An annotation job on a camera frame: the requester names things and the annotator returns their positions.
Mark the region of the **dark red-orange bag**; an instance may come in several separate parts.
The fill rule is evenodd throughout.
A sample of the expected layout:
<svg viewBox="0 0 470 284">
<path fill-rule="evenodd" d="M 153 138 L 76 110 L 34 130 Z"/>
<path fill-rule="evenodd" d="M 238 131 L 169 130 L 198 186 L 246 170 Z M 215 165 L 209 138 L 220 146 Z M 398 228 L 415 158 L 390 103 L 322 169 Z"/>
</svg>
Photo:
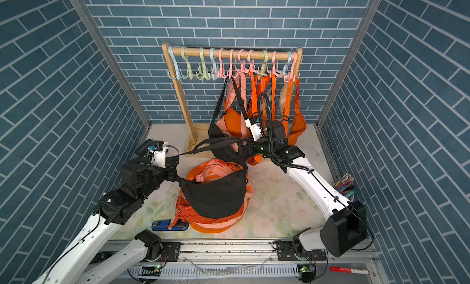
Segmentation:
<svg viewBox="0 0 470 284">
<path fill-rule="evenodd" d="M 214 234 L 224 232 L 243 218 L 248 208 L 250 197 L 254 193 L 254 188 L 252 186 L 247 186 L 246 190 L 247 192 L 244 197 L 244 204 L 240 210 L 238 210 L 234 215 L 221 219 L 208 219 L 197 214 L 180 190 L 175 203 L 176 212 L 174 217 L 171 219 L 170 228 L 178 219 L 181 219 L 184 222 L 188 222 L 194 230 L 201 233 Z"/>
</svg>

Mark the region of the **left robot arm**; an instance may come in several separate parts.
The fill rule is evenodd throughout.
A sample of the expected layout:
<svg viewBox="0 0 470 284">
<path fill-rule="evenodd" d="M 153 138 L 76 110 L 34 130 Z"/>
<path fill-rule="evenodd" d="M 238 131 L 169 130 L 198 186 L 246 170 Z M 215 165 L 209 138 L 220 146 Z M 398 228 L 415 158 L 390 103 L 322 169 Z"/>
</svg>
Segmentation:
<svg viewBox="0 0 470 284">
<path fill-rule="evenodd" d="M 146 140 L 121 168 L 122 184 L 104 194 L 79 234 L 36 280 L 38 284 L 108 284 L 134 264 L 166 258 L 161 238 L 144 230 L 122 250 L 92 269 L 89 264 L 164 181 L 174 182 L 179 156 L 166 141 Z"/>
</svg>

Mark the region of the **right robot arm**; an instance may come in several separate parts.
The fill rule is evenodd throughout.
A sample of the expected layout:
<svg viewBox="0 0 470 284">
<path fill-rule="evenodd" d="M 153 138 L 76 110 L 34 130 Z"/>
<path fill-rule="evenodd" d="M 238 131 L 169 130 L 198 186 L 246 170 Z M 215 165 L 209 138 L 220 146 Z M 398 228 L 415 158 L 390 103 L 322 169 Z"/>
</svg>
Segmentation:
<svg viewBox="0 0 470 284">
<path fill-rule="evenodd" d="M 305 154 L 288 142 L 281 122 L 274 121 L 271 107 L 267 116 L 256 114 L 243 120 L 251 136 L 238 142 L 239 153 L 246 157 L 261 154 L 294 179 L 322 211 L 323 227 L 307 228 L 293 236 L 293 248 L 298 257 L 308 257 L 315 250 L 326 250 L 339 257 L 366 239 L 367 213 L 364 205 L 350 201 L 316 172 Z"/>
</svg>

